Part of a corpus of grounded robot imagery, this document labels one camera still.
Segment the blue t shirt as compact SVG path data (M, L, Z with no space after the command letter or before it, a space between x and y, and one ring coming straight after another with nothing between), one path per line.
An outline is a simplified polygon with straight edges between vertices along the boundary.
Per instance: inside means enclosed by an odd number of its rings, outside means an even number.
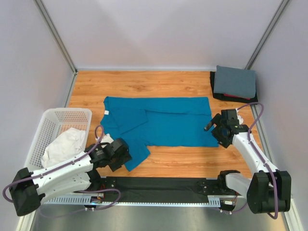
M132 159L132 171L149 155L149 146L217 147L204 127L212 119L207 97L120 98L107 96L101 125L113 139L122 138Z

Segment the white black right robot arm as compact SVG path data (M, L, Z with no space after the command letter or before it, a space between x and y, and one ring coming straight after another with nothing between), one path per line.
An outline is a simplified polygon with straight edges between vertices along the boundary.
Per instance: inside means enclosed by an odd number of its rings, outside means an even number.
M204 128L210 131L224 148L233 145L244 158L252 178L237 171L225 171L217 181L222 194L236 191L246 198L254 214L266 213L277 218L278 213L288 212L291 207L291 176L280 171L256 143L251 128L240 124L236 109L222 110Z

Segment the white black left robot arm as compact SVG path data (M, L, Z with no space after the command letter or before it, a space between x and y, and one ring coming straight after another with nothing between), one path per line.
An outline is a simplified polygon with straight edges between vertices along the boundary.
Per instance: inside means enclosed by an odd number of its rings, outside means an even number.
M52 167L30 171L19 170L9 191L17 216L28 215L43 203L68 193L105 194L120 193L115 183L103 180L97 169L109 167L112 171L121 168L132 157L128 144L122 139L111 143L96 143L71 159Z

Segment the folded red t shirt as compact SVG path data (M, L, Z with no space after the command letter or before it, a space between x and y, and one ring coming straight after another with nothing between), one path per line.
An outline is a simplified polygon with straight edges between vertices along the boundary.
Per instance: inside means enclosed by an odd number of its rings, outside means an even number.
M239 97L239 96L234 96L234 95L229 95L229 94L223 94L225 97L230 97L230 98L238 98L238 99L242 99L242 100L251 100L251 98L243 98L243 97Z

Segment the folded grey t shirt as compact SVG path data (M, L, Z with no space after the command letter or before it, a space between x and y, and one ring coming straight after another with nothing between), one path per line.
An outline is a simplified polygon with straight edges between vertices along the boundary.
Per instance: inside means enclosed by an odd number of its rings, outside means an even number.
M243 98L254 98L257 74L246 70L217 65L214 93L229 94Z

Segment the white t shirt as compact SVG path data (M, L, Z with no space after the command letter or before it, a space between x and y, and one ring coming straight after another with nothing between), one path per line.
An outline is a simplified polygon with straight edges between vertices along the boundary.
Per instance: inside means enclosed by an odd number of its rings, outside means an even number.
M61 133L45 148L41 158L43 168L52 167L82 152L85 136L84 130L76 128L70 128Z

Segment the white plastic laundry basket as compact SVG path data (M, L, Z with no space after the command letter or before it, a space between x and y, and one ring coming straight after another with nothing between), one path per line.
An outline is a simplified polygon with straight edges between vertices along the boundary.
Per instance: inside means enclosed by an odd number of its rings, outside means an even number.
M24 167L27 167L29 171L42 169L41 158L46 147L69 128L85 131L85 138L81 145L81 148L85 149L91 119L92 111L87 108L52 108L46 110L41 117Z

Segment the right aluminium corner post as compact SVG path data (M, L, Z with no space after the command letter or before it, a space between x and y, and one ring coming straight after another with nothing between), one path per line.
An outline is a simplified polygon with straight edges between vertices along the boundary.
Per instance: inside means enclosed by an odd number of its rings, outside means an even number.
M278 24L280 18L282 17L284 11L287 9L289 3L291 1L290 0L282 0L277 8L277 10L275 11L273 17L271 18L268 26L266 27L264 33L262 34L256 48L254 49L252 55L250 56L245 69L246 70L250 70L255 61L257 60L258 56L260 55L262 49L264 48L267 40L269 39L269 37L271 36L271 34L273 33L276 25Z

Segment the aluminium corner post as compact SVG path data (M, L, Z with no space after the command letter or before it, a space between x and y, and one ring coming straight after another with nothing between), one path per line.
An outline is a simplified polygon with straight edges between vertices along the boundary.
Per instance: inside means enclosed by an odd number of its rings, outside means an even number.
M260 55L262 49L264 48L267 40L269 39L269 37L271 36L271 34L273 33L276 25L278 24L280 18L282 17L284 11L287 9L289 3L291 1L290 0L282 0L277 8L277 10L275 11L273 17L271 18L268 26L266 27L264 33L262 34L256 48L254 49L252 55L250 56L245 69L246 70L250 70L255 61L257 60L258 56Z
M40 14L42 15L42 18L44 19L49 31L51 32L55 42L57 43L64 59L66 60L67 64L69 65L70 69L73 71L73 73L77 73L77 68L69 55L69 52L67 51L61 36L47 10L47 7L45 6L44 2L42 0L34 0L35 5L37 6Z

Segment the left aluminium corner post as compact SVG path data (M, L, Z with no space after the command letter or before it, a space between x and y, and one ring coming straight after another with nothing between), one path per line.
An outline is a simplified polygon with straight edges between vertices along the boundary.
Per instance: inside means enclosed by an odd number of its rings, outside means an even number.
M55 42L57 43L64 59L66 60L67 64L69 65L70 69L73 71L73 73L77 73L77 68L69 55L69 52L67 51L61 36L47 10L47 7L45 6L44 2L42 0L34 0L35 5L37 6L40 14L42 15L42 18L44 19L49 31L51 32Z

